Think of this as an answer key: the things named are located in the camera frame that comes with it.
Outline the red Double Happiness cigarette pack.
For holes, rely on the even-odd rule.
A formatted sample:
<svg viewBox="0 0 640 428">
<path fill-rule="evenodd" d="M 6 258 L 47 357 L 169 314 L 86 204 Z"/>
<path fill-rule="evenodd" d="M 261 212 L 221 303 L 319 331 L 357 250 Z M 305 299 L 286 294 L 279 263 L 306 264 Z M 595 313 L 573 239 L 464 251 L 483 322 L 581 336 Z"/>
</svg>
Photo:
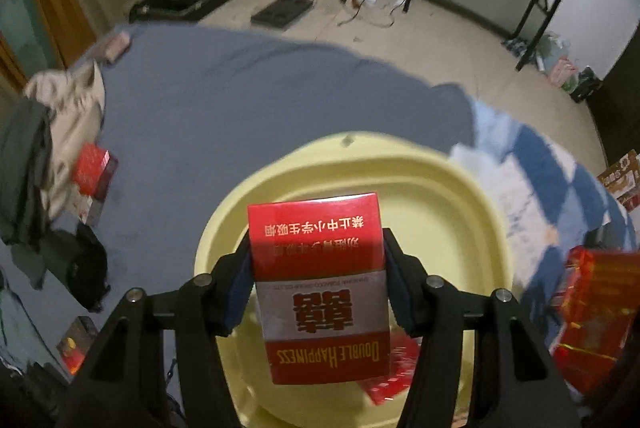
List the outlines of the red Double Happiness cigarette pack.
<svg viewBox="0 0 640 428">
<path fill-rule="evenodd" d="M 375 193 L 247 209 L 262 339 L 277 386 L 360 382 L 390 370 Z"/>
</svg>

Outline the shiny red wrapped box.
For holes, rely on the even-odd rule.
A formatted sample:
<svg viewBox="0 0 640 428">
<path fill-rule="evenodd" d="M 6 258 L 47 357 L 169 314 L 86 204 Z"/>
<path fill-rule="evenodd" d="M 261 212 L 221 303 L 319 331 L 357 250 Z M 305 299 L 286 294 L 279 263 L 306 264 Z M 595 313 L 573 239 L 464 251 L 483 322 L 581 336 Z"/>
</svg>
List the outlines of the shiny red wrapped box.
<svg viewBox="0 0 640 428">
<path fill-rule="evenodd" d="M 639 310 L 639 254 L 578 246 L 551 301 L 562 328 L 552 342 L 561 375 L 586 396 L 623 354 Z"/>
</svg>

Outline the yellow plastic basin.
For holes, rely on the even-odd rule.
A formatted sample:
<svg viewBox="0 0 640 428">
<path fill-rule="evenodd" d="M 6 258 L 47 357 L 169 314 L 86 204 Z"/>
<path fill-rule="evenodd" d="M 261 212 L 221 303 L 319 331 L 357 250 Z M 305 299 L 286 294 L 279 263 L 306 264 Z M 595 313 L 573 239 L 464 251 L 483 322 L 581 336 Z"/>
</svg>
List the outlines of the yellow plastic basin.
<svg viewBox="0 0 640 428">
<path fill-rule="evenodd" d="M 252 203 L 361 193 L 378 194 L 383 226 L 426 272 L 477 295 L 511 285 L 506 226 L 473 177 L 439 151 L 376 133 L 322 137 L 236 185 L 205 226 L 194 271 L 235 251 Z M 408 396 L 400 370 L 374 388 L 273 385 L 255 300 L 218 349 L 245 427 L 393 427 Z"/>
</svg>

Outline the blue white checkered blanket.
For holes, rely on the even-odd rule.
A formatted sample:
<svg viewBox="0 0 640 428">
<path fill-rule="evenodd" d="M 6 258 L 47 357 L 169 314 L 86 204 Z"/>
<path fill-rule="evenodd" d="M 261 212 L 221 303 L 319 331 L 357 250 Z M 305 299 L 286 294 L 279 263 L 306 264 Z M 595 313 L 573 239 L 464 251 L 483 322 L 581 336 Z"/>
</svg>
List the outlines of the blue white checkered blanket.
<svg viewBox="0 0 640 428">
<path fill-rule="evenodd" d="M 638 248 L 629 213 L 562 146 L 484 102 L 471 102 L 474 144 L 450 157 L 469 170 L 506 221 L 513 291 L 549 346 L 563 329 L 551 302 L 570 251 L 588 233 L 605 232 L 605 246 Z"/>
</svg>

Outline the red box by jacket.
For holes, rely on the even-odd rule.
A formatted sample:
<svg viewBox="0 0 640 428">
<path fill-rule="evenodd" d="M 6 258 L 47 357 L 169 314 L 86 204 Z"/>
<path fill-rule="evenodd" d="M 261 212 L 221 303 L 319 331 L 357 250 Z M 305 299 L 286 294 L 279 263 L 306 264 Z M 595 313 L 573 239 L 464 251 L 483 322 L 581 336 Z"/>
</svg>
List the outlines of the red box by jacket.
<svg viewBox="0 0 640 428">
<path fill-rule="evenodd" d="M 81 148 L 72 180 L 81 195 L 104 200 L 117 168 L 118 159 L 111 151 L 87 143 Z"/>
</svg>

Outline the grey bed sheet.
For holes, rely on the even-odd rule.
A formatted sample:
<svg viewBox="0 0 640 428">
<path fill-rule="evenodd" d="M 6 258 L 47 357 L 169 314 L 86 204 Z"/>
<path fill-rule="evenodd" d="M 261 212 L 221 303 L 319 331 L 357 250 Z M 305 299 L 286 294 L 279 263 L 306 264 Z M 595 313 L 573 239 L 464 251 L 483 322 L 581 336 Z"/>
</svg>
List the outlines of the grey bed sheet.
<svg viewBox="0 0 640 428">
<path fill-rule="evenodd" d="M 101 145 L 119 165 L 96 235 L 111 312 L 174 290 L 209 217 L 254 172 L 320 137 L 374 132 L 448 153 L 473 145 L 469 95 L 344 48 L 194 24 L 136 24 L 101 69 Z"/>
</svg>

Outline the beige jacket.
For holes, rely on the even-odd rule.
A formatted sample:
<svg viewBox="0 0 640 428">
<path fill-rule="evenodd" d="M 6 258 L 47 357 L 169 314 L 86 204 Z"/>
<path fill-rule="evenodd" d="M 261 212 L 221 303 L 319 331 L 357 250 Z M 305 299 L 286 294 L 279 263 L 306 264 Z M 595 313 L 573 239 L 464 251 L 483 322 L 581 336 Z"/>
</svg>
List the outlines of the beige jacket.
<svg viewBox="0 0 640 428">
<path fill-rule="evenodd" d="M 98 63 L 89 60 L 74 70 L 35 74 L 23 94 L 50 110 L 52 149 L 40 195 L 43 209 L 53 221 L 70 198 L 81 149 L 100 135 L 105 108 L 103 76 Z"/>
</svg>

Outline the black foam tray insert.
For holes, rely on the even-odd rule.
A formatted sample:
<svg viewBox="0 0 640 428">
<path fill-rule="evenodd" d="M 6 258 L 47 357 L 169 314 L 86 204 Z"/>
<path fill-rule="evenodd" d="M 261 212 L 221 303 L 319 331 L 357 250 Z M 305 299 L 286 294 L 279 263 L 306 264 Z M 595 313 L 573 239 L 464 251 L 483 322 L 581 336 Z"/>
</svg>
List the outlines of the black foam tray insert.
<svg viewBox="0 0 640 428">
<path fill-rule="evenodd" d="M 314 7 L 314 0 L 275 0 L 250 18 L 250 23 L 270 29 L 283 30 Z"/>
</svg>

